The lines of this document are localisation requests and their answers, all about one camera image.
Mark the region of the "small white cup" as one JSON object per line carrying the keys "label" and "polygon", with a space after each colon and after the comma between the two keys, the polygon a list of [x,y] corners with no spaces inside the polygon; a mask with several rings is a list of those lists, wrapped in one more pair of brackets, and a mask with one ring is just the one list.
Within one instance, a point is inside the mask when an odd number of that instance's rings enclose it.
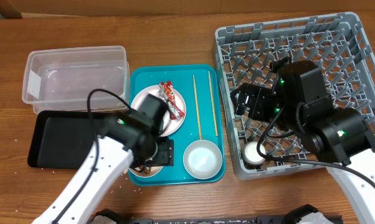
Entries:
{"label": "small white cup", "polygon": [[255,141],[249,142],[243,150],[244,162],[252,166],[261,165],[265,161],[265,158],[263,158],[257,151],[257,144],[258,142]]}

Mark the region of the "clear plastic bin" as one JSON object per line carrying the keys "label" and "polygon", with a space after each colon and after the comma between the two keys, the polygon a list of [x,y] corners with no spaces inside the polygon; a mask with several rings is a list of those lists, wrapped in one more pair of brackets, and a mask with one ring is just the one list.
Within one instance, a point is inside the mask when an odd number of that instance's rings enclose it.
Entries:
{"label": "clear plastic bin", "polygon": [[22,100],[34,113],[44,110],[82,111],[92,90],[94,110],[117,110],[126,106],[105,93],[130,97],[129,64],[120,45],[37,50],[28,55]]}

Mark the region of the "black plastic tray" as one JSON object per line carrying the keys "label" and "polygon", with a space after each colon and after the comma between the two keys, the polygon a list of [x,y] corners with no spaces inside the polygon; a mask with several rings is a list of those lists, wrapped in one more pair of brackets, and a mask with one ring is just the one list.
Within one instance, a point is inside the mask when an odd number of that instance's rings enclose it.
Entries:
{"label": "black plastic tray", "polygon": [[86,112],[41,111],[37,115],[27,164],[36,168],[79,169],[94,151]]}

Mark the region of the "brown food scrap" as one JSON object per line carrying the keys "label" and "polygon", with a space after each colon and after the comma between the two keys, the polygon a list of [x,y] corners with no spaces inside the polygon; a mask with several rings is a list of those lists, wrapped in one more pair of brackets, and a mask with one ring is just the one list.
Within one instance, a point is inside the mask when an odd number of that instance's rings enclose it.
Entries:
{"label": "brown food scrap", "polygon": [[137,171],[138,171],[139,173],[150,174],[150,173],[151,173],[151,167],[139,166],[139,167],[137,168]]}

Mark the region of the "grey dishwasher rack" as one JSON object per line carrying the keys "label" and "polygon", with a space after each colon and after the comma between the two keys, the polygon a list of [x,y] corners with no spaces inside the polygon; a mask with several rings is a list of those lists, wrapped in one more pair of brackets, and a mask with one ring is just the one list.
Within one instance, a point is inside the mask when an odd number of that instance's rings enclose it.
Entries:
{"label": "grey dishwasher rack", "polygon": [[214,61],[226,118],[234,174],[249,180],[311,169],[308,164],[243,160],[245,145],[260,137],[266,124],[236,115],[230,94],[244,83],[271,87],[273,60],[312,60],[323,72],[335,107],[361,112],[375,135],[375,56],[357,14],[342,12],[279,21],[220,27]]}

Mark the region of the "red foil snack wrapper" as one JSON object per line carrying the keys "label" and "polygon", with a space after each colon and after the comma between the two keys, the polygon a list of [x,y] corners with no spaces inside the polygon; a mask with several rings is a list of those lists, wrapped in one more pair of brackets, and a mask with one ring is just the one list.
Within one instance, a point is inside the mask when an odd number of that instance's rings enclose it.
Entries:
{"label": "red foil snack wrapper", "polygon": [[160,88],[159,96],[168,105],[171,112],[171,119],[181,119],[185,117],[185,112],[183,112],[177,105],[174,95],[174,88],[171,81],[159,82],[158,86]]}

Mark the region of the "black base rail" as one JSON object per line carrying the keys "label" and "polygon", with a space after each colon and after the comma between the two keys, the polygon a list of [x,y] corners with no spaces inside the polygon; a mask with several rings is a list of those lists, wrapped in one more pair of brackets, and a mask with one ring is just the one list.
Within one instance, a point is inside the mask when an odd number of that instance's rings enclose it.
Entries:
{"label": "black base rail", "polygon": [[317,208],[306,204],[286,215],[259,215],[252,218],[202,218],[154,220],[151,218],[125,218],[104,209],[88,221],[89,224],[281,224],[281,223],[334,223],[343,224],[342,216],[324,216]]}

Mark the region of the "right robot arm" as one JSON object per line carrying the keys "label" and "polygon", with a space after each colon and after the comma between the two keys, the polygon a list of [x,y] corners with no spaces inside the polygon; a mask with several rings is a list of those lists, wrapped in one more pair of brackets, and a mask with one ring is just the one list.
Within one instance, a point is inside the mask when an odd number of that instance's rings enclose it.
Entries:
{"label": "right robot arm", "polygon": [[[271,88],[243,83],[232,90],[234,113],[268,127],[256,153],[265,160],[323,166],[339,184],[361,223],[375,223],[375,136],[364,116],[353,108],[335,108],[321,68],[311,60],[285,57],[270,63],[276,74]],[[261,151],[273,127],[283,138],[295,135],[316,160],[274,157]]]}

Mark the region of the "right wooden chopstick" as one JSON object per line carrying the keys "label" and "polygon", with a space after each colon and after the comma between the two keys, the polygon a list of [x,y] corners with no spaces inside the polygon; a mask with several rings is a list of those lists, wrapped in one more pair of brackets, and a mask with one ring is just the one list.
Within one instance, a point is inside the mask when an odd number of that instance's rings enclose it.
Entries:
{"label": "right wooden chopstick", "polygon": [[212,88],[212,78],[211,78],[210,71],[208,71],[208,79],[209,79],[209,91],[210,91],[210,96],[211,96],[211,105],[212,105],[212,116],[213,116],[213,122],[214,122],[214,130],[215,130],[215,135],[218,137],[219,132],[218,132],[218,127],[217,127],[215,104],[214,104],[214,95],[213,95],[213,88]]}

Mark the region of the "wooden chopstick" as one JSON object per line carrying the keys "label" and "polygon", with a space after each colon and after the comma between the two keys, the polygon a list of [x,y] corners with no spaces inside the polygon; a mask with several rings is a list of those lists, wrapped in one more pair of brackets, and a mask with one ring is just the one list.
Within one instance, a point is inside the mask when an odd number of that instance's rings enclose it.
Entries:
{"label": "wooden chopstick", "polygon": [[212,105],[212,116],[213,116],[213,122],[214,122],[214,130],[215,130],[215,135],[218,137],[219,132],[218,132],[218,127],[217,127],[215,104],[214,104],[214,95],[213,95],[213,88],[212,88],[212,78],[211,78],[210,71],[208,71],[208,79],[209,79],[209,91],[210,91],[210,96],[211,96],[211,105]]}
{"label": "wooden chopstick", "polygon": [[196,87],[195,75],[192,76],[192,79],[193,79],[194,98],[195,98],[195,105],[196,105],[197,128],[198,128],[198,132],[199,132],[199,140],[202,140],[201,119],[200,119],[200,114],[199,114],[199,103],[198,103],[198,97],[197,97],[197,87]]}

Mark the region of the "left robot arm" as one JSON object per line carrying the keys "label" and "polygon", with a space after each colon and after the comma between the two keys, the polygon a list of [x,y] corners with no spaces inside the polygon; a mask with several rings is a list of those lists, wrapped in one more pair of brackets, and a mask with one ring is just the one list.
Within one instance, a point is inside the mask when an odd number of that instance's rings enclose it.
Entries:
{"label": "left robot arm", "polygon": [[86,223],[124,172],[173,164],[173,141],[162,133],[169,106],[147,95],[137,109],[106,118],[92,149],[50,207],[34,223]]}

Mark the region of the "teal serving tray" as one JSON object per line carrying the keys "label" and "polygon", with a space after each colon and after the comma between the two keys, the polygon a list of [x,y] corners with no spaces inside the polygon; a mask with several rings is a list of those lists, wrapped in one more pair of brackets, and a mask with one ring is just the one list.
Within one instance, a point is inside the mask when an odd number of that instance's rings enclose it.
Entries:
{"label": "teal serving tray", "polygon": [[[210,71],[212,78],[216,120],[219,132],[218,137],[215,135],[214,130],[208,71]],[[221,102],[219,99],[216,71],[206,64],[141,67],[135,70],[131,75],[130,105],[133,98],[144,88],[158,85],[159,82],[171,81],[173,88],[184,98],[187,113],[185,114],[182,126],[175,133],[165,136],[174,141],[174,165],[165,166],[156,175],[148,178],[137,177],[130,172],[130,179],[134,184],[142,187],[149,187],[155,185],[211,183],[218,181],[224,175],[225,159],[223,159],[222,168],[217,175],[207,180],[199,180],[192,177],[184,168],[183,155],[186,148],[190,143],[199,140],[192,79],[193,75],[195,75],[196,79],[202,139],[213,142],[221,150],[222,156],[225,156],[224,138],[222,133]]]}

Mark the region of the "grey bowl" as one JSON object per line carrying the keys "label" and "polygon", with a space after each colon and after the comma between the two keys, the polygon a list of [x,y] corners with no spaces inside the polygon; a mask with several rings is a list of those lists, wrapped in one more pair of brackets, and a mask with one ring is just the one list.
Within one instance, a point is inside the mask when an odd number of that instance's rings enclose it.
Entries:
{"label": "grey bowl", "polygon": [[221,170],[223,156],[213,142],[197,140],[186,148],[183,164],[189,175],[199,180],[207,180],[215,177]]}

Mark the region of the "left wooden chopstick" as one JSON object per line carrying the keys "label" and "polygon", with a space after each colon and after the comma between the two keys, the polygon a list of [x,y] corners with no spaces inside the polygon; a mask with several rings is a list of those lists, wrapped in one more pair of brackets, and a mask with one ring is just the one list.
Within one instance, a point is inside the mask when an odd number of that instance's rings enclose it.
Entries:
{"label": "left wooden chopstick", "polygon": [[201,119],[200,119],[200,114],[199,114],[199,103],[198,103],[198,97],[197,97],[197,87],[196,87],[195,75],[192,76],[192,79],[193,79],[194,98],[195,98],[195,105],[196,105],[197,128],[198,128],[198,132],[199,132],[199,140],[202,140]]}

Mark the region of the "large white plate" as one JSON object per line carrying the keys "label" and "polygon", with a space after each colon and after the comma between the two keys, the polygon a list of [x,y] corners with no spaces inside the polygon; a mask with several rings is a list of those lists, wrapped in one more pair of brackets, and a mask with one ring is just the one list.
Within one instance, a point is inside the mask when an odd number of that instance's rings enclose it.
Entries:
{"label": "large white plate", "polygon": [[[155,97],[159,98],[158,91],[160,90],[160,87],[158,85],[152,85],[149,87],[144,88],[141,90],[132,100],[131,107],[133,109],[138,109],[146,95],[151,94]],[[175,96],[175,104],[176,106],[185,114],[187,113],[186,109],[186,103],[182,95],[174,89],[174,96]],[[161,137],[169,136],[172,133],[175,133],[183,124],[185,119],[185,116],[183,116],[180,119],[171,119],[170,113],[167,111],[166,114],[163,116],[163,132],[161,134]]]}

